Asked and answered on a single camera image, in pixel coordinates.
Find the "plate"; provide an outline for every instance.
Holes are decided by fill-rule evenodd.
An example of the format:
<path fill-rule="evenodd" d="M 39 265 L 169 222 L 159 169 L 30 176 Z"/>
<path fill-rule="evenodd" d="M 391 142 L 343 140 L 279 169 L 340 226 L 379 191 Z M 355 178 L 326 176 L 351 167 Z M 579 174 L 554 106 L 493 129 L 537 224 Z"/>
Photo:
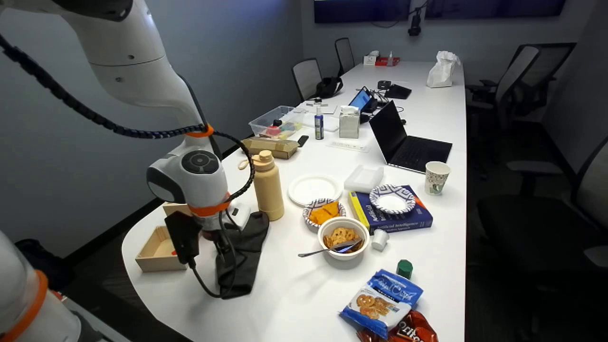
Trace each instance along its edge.
<path fill-rule="evenodd" d="M 368 199 L 372 201 L 374 207 L 389 214 L 402 214 L 416 207 L 416 199 L 412 191 L 395 184 L 376 186 L 368 193 Z"/>
<path fill-rule="evenodd" d="M 305 174 L 290 182 L 288 199 L 300 207 L 319 197 L 338 199 L 340 186 L 324 174 Z"/>

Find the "blue snack bag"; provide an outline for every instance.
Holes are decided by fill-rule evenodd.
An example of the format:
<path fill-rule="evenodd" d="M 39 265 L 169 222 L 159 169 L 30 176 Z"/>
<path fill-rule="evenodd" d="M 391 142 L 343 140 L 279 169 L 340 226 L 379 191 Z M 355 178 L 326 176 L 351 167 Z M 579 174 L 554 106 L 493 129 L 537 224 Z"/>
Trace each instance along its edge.
<path fill-rule="evenodd" d="M 340 311 L 340 317 L 381 340 L 416 305 L 421 288 L 402 275 L 376 271 Z"/>

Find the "table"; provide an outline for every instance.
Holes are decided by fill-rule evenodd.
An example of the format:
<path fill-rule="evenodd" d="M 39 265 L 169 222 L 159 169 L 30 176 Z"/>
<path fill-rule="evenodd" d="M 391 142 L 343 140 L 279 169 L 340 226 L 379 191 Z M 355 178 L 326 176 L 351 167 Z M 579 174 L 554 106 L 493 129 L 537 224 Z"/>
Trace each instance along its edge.
<path fill-rule="evenodd" d="M 417 309 L 436 330 L 440 342 L 461 342 L 465 321 L 465 218 L 467 218 L 467 146 L 465 146 L 465 91 L 457 70 L 455 85 L 427 89 L 425 75 L 431 62 L 400 60 L 397 66 L 355 66 L 341 75 L 343 89 L 328 104 L 347 104 L 357 87 L 376 87 L 378 79 L 391 79 L 410 87 L 404 108 L 406 131 L 417 136 L 452 142 L 448 176 L 442 195 L 425 191 L 423 174 L 385 165 L 368 123 L 355 142 L 324 132 L 315 140 L 313 129 L 303 148 L 292 159 L 277 159 L 284 191 L 284 216 L 269 224 L 258 264 L 256 283 L 248 296 L 231 300 L 210 298 L 203 292 L 191 271 L 142 273 L 134 262 L 136 252 L 155 226 L 163 224 L 161 207 L 136 222 L 121 243 L 127 275 L 151 315 L 201 342 L 355 342 L 355 328 L 338 317 L 338 311 L 366 283 L 383 269 L 395 269 L 400 258 L 414 264 L 412 281 L 423 288 Z M 222 165 L 229 188 L 246 178 L 239 170 L 241 151 L 229 153 Z M 298 258 L 302 250 L 317 248 L 317 239 L 303 226 L 302 207 L 286 197 L 290 180 L 302 174 L 330 174 L 343 184 L 359 165 L 383 165 L 383 182 L 410 184 L 433 212 L 433 226 L 389 235 L 389 245 L 378 252 L 368 248 L 355 264 L 340 264 L 322 254 Z M 239 197 L 256 205 L 250 188 Z M 214 288 L 214 246 L 201 239 L 197 271 Z"/>

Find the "food package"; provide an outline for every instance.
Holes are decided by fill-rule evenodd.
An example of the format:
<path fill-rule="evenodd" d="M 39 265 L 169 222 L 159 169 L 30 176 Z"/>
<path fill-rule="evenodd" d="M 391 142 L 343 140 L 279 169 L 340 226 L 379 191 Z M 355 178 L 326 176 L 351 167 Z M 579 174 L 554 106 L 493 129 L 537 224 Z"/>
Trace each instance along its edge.
<path fill-rule="evenodd" d="M 340 311 L 357 330 L 387 340 L 389 330 L 416 305 L 421 288 L 387 269 L 376 271 Z"/>
<path fill-rule="evenodd" d="M 362 328 L 357 336 L 359 342 L 381 342 L 378 336 Z M 398 324 L 389 330 L 387 342 L 438 342 L 438 338 L 425 317 L 419 311 L 410 309 Z"/>

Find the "black cable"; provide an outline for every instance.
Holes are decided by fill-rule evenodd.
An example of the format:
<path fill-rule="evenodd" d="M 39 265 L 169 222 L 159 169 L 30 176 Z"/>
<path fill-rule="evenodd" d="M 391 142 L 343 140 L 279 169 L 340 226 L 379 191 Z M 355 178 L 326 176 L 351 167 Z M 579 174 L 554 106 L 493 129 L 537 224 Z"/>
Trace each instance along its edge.
<path fill-rule="evenodd" d="M 207 292 L 208 296 L 212 296 L 212 298 L 222 298 L 222 294 L 208 290 L 208 286 L 205 284 L 203 277 L 201 277 L 201 275 L 197 273 L 197 269 L 195 269 L 193 258 L 188 260 L 188 265 L 189 265 L 189 269 L 193 271 L 193 277 L 197 279 L 197 283 L 205 288 L 205 292 Z"/>
<path fill-rule="evenodd" d="M 246 146 L 245 146 L 239 138 L 235 138 L 235 136 L 231 136 L 231 134 L 226 134 L 226 132 L 220 132 L 220 131 L 214 131 L 214 134 L 224 136 L 224 138 L 235 142 L 235 144 L 243 150 L 243 153 L 245 153 L 245 157 L 246 157 L 246 161 L 248 161 L 248 178 L 246 178 L 246 182 L 245 182 L 237 191 L 229 193 L 229 197 L 227 197 L 226 201 L 231 201 L 231 199 L 239 197 L 241 193 L 245 193 L 246 188 L 248 188 L 250 182 L 252 182 L 252 176 L 254 176 L 252 159 L 250 159 L 250 153 L 248 153 Z"/>
<path fill-rule="evenodd" d="M 207 131 L 205 125 L 186 125 L 176 129 L 165 129 L 165 131 L 142 131 L 142 129 L 129 129 L 121 127 L 108 117 L 96 113 L 83 102 L 79 102 L 75 96 L 72 96 L 60 83 L 53 79 L 49 72 L 45 72 L 36 60 L 32 60 L 26 53 L 22 53 L 18 47 L 11 45 L 1 34 L 0 34 L 0 47 L 3 49 L 3 55 L 9 56 L 13 62 L 17 62 L 24 72 L 34 75 L 37 83 L 53 93 L 58 100 L 62 100 L 66 106 L 70 106 L 74 112 L 83 115 L 85 119 L 102 125 L 117 134 L 132 136 L 132 138 L 169 138 L 176 134 L 186 134 L 191 131 Z"/>
<path fill-rule="evenodd" d="M 233 218 L 231 218 L 231 214 L 229 214 L 229 208 L 226 208 L 224 214 L 227 216 L 227 220 L 229 220 L 231 226 L 243 227 L 243 226 L 239 226 L 239 224 L 233 222 Z"/>

